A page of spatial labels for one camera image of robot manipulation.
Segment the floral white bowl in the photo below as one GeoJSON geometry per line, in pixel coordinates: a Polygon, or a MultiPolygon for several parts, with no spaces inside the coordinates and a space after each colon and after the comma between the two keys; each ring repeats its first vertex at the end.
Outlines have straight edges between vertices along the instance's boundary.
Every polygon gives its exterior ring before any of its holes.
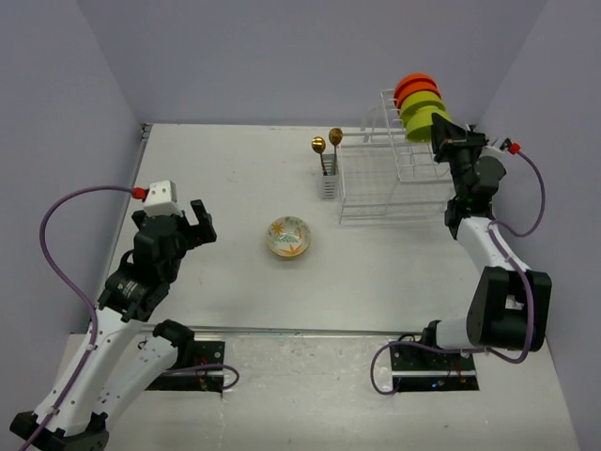
{"type": "Polygon", "coordinates": [[[297,216],[284,216],[272,221],[266,235],[268,249],[279,249],[283,253],[296,254],[310,248],[312,230],[297,216]]]}

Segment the blue yellow patterned bowl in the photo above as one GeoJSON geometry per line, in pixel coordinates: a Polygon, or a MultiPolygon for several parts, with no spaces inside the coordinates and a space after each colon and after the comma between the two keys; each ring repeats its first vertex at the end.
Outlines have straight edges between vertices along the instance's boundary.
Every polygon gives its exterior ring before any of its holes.
{"type": "Polygon", "coordinates": [[[287,253],[281,252],[279,249],[273,250],[270,248],[269,248],[269,252],[272,256],[275,256],[276,258],[279,258],[281,260],[293,260],[293,259],[299,259],[301,257],[304,257],[308,252],[308,248],[301,250],[300,252],[298,252],[296,254],[287,254],[287,253]]]}

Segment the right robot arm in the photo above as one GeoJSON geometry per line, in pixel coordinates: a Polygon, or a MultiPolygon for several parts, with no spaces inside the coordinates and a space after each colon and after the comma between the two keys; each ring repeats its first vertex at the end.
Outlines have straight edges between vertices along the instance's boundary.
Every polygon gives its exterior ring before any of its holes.
{"type": "Polygon", "coordinates": [[[433,320],[424,329],[420,360],[439,369],[453,353],[489,351],[519,364],[545,342],[552,290],[547,273],[531,269],[511,250],[501,232],[512,228],[493,213],[493,197],[506,175],[501,157],[523,153],[510,139],[491,147],[483,133],[440,114],[432,116],[430,135],[434,159],[449,165],[455,188],[444,224],[481,274],[464,316],[433,320]]]}

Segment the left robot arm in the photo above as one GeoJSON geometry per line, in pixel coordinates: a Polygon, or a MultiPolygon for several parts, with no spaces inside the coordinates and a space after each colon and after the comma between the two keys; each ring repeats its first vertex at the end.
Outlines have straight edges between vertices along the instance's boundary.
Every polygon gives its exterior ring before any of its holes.
{"type": "Polygon", "coordinates": [[[191,224],[176,206],[136,211],[133,247],[107,278],[90,315],[85,340],[38,406],[19,412],[9,429],[23,449],[101,450],[121,414],[159,376],[184,371],[195,356],[193,331],[170,319],[154,327],[137,356],[114,369],[177,280],[191,250],[217,240],[212,217],[199,199],[191,224]]]}

